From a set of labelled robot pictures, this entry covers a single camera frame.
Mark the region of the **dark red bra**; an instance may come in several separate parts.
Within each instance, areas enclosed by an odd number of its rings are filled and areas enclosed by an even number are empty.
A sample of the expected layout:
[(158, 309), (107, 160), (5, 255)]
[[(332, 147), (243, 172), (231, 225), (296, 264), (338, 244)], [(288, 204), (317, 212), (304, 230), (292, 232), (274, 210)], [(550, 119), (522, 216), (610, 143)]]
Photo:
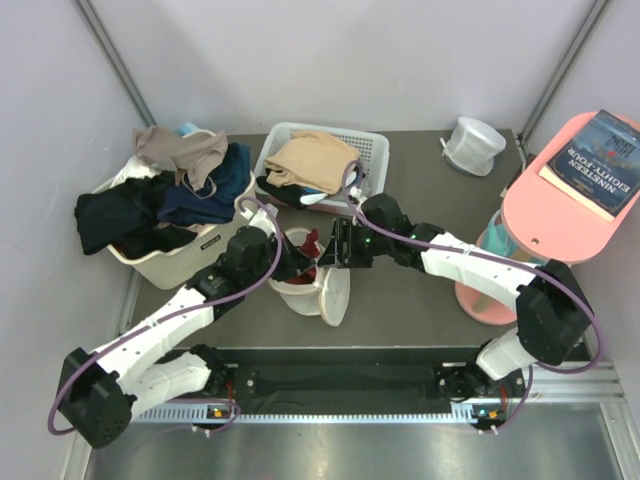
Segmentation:
[[(288, 239), (297, 246), (298, 250), (313, 258), (317, 259), (321, 255), (320, 247), (317, 243), (319, 233), (316, 228), (311, 230), (304, 228), (290, 229), (286, 232)], [(292, 285), (308, 285), (312, 284), (317, 276), (317, 269), (312, 267), (307, 272), (286, 280), (286, 283)]]

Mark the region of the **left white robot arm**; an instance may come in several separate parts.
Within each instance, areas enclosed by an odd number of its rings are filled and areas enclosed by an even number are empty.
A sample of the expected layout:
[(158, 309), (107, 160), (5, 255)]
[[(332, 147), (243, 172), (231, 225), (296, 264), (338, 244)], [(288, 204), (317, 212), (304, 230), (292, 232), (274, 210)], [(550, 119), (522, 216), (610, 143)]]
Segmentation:
[(195, 347), (172, 360), (166, 355), (267, 280), (295, 278), (315, 265), (279, 230), (273, 214), (258, 211), (211, 265), (155, 313), (92, 352), (70, 352), (50, 413), (61, 414), (92, 448), (101, 449), (134, 418), (166, 401), (198, 391), (220, 394), (227, 374), (214, 349)]

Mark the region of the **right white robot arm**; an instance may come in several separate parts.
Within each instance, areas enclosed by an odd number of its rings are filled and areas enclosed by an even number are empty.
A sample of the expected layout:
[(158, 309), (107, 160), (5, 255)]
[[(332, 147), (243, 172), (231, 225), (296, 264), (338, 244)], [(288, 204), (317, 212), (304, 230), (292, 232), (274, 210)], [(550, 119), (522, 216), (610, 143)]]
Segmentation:
[(388, 256), (402, 267), (469, 287), (515, 313), (515, 327), (488, 341), (463, 369), (478, 395), (492, 394), (505, 377), (536, 363), (561, 365), (593, 321), (563, 262), (536, 265), (500, 257), (438, 226), (414, 224), (385, 193), (364, 198), (353, 188), (347, 201), (354, 216), (334, 220), (320, 266), (364, 269)]

